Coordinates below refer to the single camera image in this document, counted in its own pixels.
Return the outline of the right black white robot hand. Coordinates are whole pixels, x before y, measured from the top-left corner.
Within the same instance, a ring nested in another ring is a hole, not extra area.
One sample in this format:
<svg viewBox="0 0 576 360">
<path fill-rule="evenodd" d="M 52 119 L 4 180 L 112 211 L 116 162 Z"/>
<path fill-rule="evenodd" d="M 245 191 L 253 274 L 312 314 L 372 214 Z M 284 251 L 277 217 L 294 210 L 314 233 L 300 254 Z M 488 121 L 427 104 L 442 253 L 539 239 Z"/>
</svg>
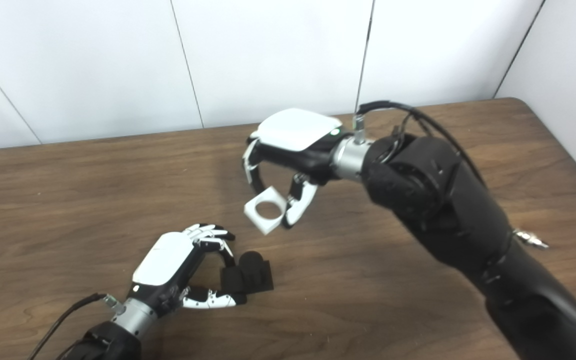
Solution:
<svg viewBox="0 0 576 360">
<path fill-rule="evenodd" d="M 290 108 L 272 114 L 249 135 L 242 168 L 256 196 L 244 214 L 260 232 L 290 229 L 301 219 L 318 188 L 336 178 L 332 155 L 349 134 L 336 117 Z M 287 196 L 265 186 L 260 169 L 265 161 L 295 171 Z"/>
</svg>

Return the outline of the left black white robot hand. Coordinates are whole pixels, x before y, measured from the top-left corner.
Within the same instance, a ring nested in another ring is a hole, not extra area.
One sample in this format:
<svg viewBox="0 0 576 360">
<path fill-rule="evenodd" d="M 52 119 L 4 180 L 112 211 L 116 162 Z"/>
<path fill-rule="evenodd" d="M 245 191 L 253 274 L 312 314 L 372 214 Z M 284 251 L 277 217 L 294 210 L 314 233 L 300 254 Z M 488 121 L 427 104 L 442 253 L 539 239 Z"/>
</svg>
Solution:
<svg viewBox="0 0 576 360">
<path fill-rule="evenodd" d="M 161 235 L 133 273 L 127 298 L 148 306 L 158 318 L 179 308 L 246 305 L 246 294 L 189 284 L 208 253 L 218 253 L 226 269 L 235 267 L 233 251 L 227 243 L 235 238 L 222 226 L 207 223 Z"/>
</svg>

